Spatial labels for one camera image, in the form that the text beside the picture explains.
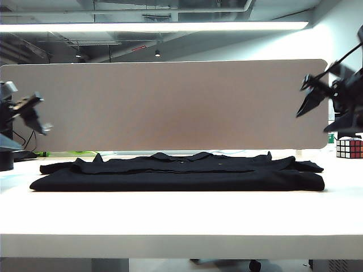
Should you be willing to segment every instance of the black cable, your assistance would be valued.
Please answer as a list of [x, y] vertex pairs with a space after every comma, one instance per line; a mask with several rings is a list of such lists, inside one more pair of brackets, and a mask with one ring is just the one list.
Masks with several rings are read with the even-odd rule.
[[289, 16], [296, 15], [296, 14], [300, 14], [300, 13], [303, 13], [303, 12], [306, 12], [306, 11], [309, 11], [309, 10], [312, 10], [312, 9], [311, 8], [307, 8], [307, 9], [302, 10], [302, 11], [297, 11], [297, 12], [294, 12], [294, 13], [286, 14], [286, 15], [283, 15], [283, 16], [280, 16], [280, 17], [277, 17], [277, 18], [274, 18], [271, 21], [277, 20], [277, 19], [282, 19], [282, 18], [289, 17]]
[[345, 60], [350, 54], [352, 54], [355, 50], [357, 50], [359, 47], [361, 47], [363, 45], [363, 42], [361, 42], [360, 44], [358, 44], [356, 47], [354, 47], [352, 50], [350, 50], [347, 54], [345, 54], [340, 60], [334, 62], [334, 64], [332, 66], [330, 66], [325, 72], [322, 72], [321, 74], [317, 75], [315, 77], [316, 80], [319, 80], [320, 78], [322, 78], [323, 76], [325, 76], [327, 73], [329, 73], [335, 66], [337, 66], [338, 64], [340, 64], [343, 60]]
[[34, 147], [34, 149], [31, 152], [33, 152], [34, 150], [36, 150], [36, 147], [38, 145], [38, 142], [36, 140], [36, 133], [34, 133], [34, 140], [35, 140], [35, 147]]
[[15, 131], [12, 131], [15, 135], [17, 135], [19, 138], [21, 138], [24, 142], [22, 143], [22, 146], [27, 142], [27, 140], [25, 140], [22, 136], [20, 136], [18, 133], [16, 133]]
[[27, 148], [27, 146], [28, 146], [28, 144], [29, 144], [29, 142], [30, 142], [30, 139], [32, 138], [33, 134], [34, 134], [34, 130], [32, 131], [32, 134], [30, 134], [29, 139], [28, 139], [28, 142], [27, 142], [27, 144], [24, 146], [24, 149], [25, 149], [25, 148]]

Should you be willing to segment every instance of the fluorescent light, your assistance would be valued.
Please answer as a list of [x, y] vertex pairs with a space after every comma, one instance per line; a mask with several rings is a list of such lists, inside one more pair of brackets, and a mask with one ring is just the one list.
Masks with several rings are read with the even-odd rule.
[[308, 22], [0, 24], [0, 32], [194, 32], [298, 30]]

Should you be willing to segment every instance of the green object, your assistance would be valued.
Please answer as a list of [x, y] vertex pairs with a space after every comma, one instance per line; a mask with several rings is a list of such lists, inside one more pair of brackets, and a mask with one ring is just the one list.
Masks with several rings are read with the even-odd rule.
[[97, 154], [97, 151], [68, 151], [71, 154], [81, 156], [81, 155], [88, 155], [88, 154]]
[[46, 151], [35, 151], [34, 153], [36, 155], [38, 155], [38, 157], [48, 157], [49, 156], [49, 152], [46, 152]]
[[334, 143], [334, 133], [328, 134], [328, 143]]

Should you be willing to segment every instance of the robotic arm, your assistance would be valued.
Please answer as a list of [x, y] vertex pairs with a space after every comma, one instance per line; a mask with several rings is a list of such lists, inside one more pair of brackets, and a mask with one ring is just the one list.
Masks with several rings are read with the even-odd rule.
[[26, 126], [40, 134], [45, 135], [47, 131], [47, 128], [39, 123], [38, 115], [34, 110], [35, 105], [42, 102], [43, 98], [35, 93], [30, 97], [23, 98], [21, 101], [14, 102], [10, 100], [10, 97], [17, 91], [13, 82], [0, 82], [0, 151], [22, 149], [17, 142], [2, 134], [11, 128], [16, 116], [21, 116]]
[[[316, 108], [320, 102], [329, 97], [333, 101], [334, 111], [338, 118], [327, 126], [324, 132], [338, 131], [348, 134], [363, 132], [363, 69], [354, 73], [341, 64], [351, 53], [363, 46], [363, 25], [358, 31], [358, 37], [360, 43], [325, 72], [317, 76], [305, 76], [301, 91], [305, 90], [307, 94], [296, 117]], [[331, 87], [320, 80], [328, 73], [340, 78], [335, 80]]]

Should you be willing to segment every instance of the shirt collar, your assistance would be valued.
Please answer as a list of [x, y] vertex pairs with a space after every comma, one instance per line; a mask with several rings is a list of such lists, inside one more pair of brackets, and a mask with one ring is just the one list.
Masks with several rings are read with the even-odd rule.
[[200, 153], [192, 155], [192, 156], [177, 157], [177, 156], [169, 156], [169, 155], [166, 155], [165, 153], [158, 152], [158, 153], [152, 155], [151, 157], [156, 158], [158, 160], [171, 160], [171, 161], [182, 160], [182, 161], [193, 162], [195, 160], [200, 160], [200, 159], [203, 159], [208, 156], [213, 156], [213, 154], [208, 153], [208, 152], [200, 152]]

